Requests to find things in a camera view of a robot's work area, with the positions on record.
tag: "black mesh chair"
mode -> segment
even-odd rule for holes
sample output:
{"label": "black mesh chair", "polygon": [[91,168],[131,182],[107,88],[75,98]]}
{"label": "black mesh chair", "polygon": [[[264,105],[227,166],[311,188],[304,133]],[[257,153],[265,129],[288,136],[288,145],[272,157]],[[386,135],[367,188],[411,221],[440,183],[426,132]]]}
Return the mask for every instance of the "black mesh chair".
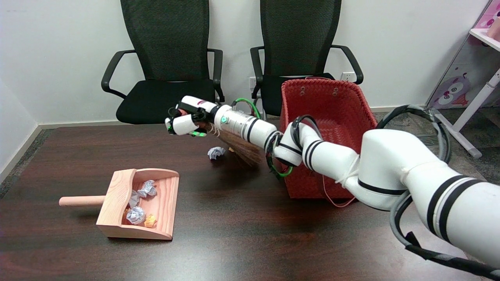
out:
{"label": "black mesh chair", "polygon": [[[207,49],[209,0],[121,0],[121,9],[134,50],[114,54],[101,82],[105,92],[123,98],[116,111],[119,121],[164,123],[168,109],[184,96],[224,101],[223,52]],[[214,52],[213,80],[207,52]],[[110,80],[118,62],[128,53],[137,53],[145,80],[124,95],[110,88]]]}
{"label": "black mesh chair", "polygon": [[[332,45],[340,12],[341,0],[260,0],[264,46],[250,49],[257,81],[252,98],[255,103],[262,98],[266,114],[280,115],[285,81],[296,76],[333,79],[324,73],[330,48],[344,52],[356,74],[355,83],[361,84],[363,73],[351,50]],[[264,74],[259,50],[265,51]]]}

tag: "baseboard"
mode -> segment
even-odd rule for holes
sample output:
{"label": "baseboard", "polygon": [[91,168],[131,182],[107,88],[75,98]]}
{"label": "baseboard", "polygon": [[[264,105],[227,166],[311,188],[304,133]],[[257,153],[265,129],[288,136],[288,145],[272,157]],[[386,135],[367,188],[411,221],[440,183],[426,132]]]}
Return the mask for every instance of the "baseboard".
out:
{"label": "baseboard", "polygon": [[[401,105],[398,105],[398,106],[372,106],[372,107],[370,107],[370,109],[371,109],[371,112],[373,112],[373,113],[377,113],[377,112],[390,112],[393,109],[398,108],[400,106]],[[422,108],[426,108],[426,106],[423,105],[423,104],[418,105],[418,106],[420,106]]]}
{"label": "baseboard", "polygon": [[103,121],[90,121],[90,122],[73,122],[73,123],[40,123],[38,126],[43,129],[57,129],[62,127],[85,127],[85,126],[117,126],[129,125],[117,120],[103,120]]}
{"label": "baseboard", "polygon": [[21,157],[23,157],[25,152],[28,150],[30,145],[33,143],[33,141],[38,136],[38,134],[40,134],[41,131],[42,128],[40,128],[40,126],[36,126],[33,132],[31,132],[31,134],[24,140],[24,143],[21,145],[21,147],[17,150],[14,156],[10,159],[10,161],[7,163],[7,165],[5,165],[5,167],[1,171],[0,183],[3,182],[5,178],[7,178],[9,173],[12,171],[12,169],[14,169],[19,160],[21,160]]}

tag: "white wall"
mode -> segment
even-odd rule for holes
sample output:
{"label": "white wall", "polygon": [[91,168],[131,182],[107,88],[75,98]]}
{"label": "white wall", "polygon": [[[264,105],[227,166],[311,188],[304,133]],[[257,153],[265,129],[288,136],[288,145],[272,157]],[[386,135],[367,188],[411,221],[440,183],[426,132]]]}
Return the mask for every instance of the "white wall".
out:
{"label": "white wall", "polygon": [[36,127],[37,122],[0,79],[0,173]]}
{"label": "white wall", "polygon": [[[488,0],[345,0],[334,43],[356,55],[372,107],[424,104]],[[228,101],[250,97],[250,47],[262,45],[258,0],[211,0],[209,47],[224,51]],[[1,76],[40,123],[115,120],[121,99],[100,88],[116,51],[132,48],[119,0],[3,0]],[[332,50],[326,70],[350,68]],[[135,55],[111,86],[143,79]]]}

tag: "green cable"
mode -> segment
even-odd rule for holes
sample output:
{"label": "green cable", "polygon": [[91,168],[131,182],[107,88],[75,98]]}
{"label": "green cable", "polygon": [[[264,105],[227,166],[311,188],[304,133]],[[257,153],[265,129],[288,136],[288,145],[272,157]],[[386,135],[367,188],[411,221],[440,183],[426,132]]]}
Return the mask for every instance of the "green cable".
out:
{"label": "green cable", "polygon": [[240,98],[237,98],[233,101],[233,103],[236,105],[236,103],[239,103],[239,102],[245,102],[247,103],[253,110],[253,112],[255,112],[255,115],[258,119],[262,119],[261,118],[261,114],[259,113],[259,111],[257,110],[257,107],[255,106],[255,104],[253,102],[251,102],[250,100],[244,98],[244,97],[240,97]]}
{"label": "green cable", "polygon": [[290,167],[290,166],[289,166],[289,167],[288,167],[288,170],[287,170],[286,172],[281,173],[281,172],[279,172],[279,171],[276,169],[276,167],[275,167],[274,165],[272,165],[272,168],[273,168],[273,169],[276,171],[276,173],[278,173],[278,175],[279,175],[280,177],[282,177],[282,178],[287,177],[288,175],[290,175],[290,174],[292,173],[292,170],[294,169],[294,167]]}

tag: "broom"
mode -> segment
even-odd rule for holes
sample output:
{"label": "broom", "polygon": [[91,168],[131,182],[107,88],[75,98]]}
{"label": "broom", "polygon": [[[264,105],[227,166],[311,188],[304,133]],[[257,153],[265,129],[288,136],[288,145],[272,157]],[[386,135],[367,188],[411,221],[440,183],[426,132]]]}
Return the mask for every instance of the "broom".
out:
{"label": "broom", "polygon": [[[182,109],[178,109],[178,111],[181,113],[181,115],[188,114]],[[249,166],[258,166],[262,161],[261,148],[256,146],[255,144],[250,143],[232,133],[221,131],[210,122],[197,122],[196,125],[198,125],[202,129],[205,129],[208,134],[217,136],[217,138],[227,144],[229,146],[229,149],[232,149],[234,153]]]}

